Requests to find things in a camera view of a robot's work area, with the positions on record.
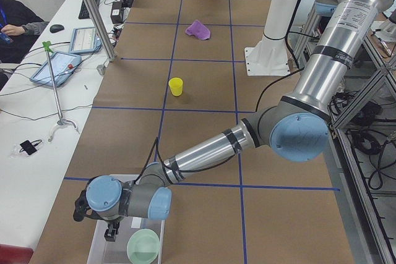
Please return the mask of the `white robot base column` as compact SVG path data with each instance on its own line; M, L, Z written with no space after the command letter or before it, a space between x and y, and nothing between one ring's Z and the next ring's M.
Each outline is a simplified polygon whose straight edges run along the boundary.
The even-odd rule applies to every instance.
M293 23L298 0L271 0L262 39L245 48L248 76L285 76L289 74L286 34Z

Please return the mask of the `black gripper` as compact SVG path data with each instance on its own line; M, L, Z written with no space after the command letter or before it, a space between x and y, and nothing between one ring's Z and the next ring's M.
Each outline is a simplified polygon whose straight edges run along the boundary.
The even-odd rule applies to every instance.
M115 242L118 235L120 222L124 219L124 216L113 215L102 217L102 219L107 222L107 229L104 233L105 241Z

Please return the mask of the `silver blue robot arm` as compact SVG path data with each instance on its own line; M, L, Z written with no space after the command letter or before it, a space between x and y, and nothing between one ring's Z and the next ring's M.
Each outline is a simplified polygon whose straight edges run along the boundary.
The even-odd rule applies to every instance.
M395 0L336 1L335 11L294 90L282 96L278 105L245 117L236 127L171 158L146 162L133 181L122 182L108 175L90 179L75 201L74 219L105 221L105 238L113 241L125 217L167 219L170 185L216 168L246 148L267 145L277 155L295 162L318 156L328 141L328 104L353 65L372 23Z

